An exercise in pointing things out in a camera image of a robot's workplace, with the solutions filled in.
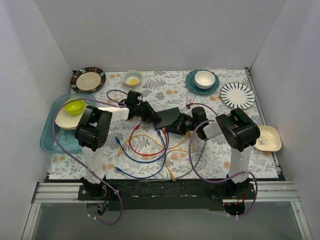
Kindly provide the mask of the black network switch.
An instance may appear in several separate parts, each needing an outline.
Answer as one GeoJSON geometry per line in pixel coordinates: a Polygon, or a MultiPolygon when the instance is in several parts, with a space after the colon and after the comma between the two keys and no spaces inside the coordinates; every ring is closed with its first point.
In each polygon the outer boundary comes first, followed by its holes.
{"type": "Polygon", "coordinates": [[[161,120],[154,123],[154,128],[161,129],[173,124],[180,116],[181,112],[178,107],[156,112],[161,120]]]}

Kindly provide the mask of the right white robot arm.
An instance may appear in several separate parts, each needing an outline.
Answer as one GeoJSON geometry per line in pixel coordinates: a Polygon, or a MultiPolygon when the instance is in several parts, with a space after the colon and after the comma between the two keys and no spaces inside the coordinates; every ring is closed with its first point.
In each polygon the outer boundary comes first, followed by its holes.
{"type": "Polygon", "coordinates": [[[226,178],[213,181],[202,178],[210,183],[213,196],[237,199],[248,189],[253,189],[249,172],[250,155],[260,137],[260,129],[242,109],[233,109],[229,114],[216,116],[214,120],[207,118],[203,107],[194,107],[191,112],[178,111],[169,114],[169,125],[166,129],[175,134],[185,134],[191,131],[201,140],[210,140],[223,135],[231,149],[230,168],[226,178]]]}

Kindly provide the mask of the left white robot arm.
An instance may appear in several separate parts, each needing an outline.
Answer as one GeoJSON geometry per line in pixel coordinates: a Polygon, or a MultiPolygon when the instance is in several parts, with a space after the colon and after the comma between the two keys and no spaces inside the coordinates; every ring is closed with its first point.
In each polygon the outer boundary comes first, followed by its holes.
{"type": "Polygon", "coordinates": [[[162,120],[147,101],[142,100],[142,94],[130,90],[126,99],[117,103],[116,107],[88,105],[75,130],[75,138],[84,154],[84,164],[88,167],[85,177],[80,181],[85,190],[95,200],[106,196],[106,187],[101,183],[105,178],[102,161],[102,147],[105,145],[110,124],[140,117],[145,123],[156,123],[162,120]]]}

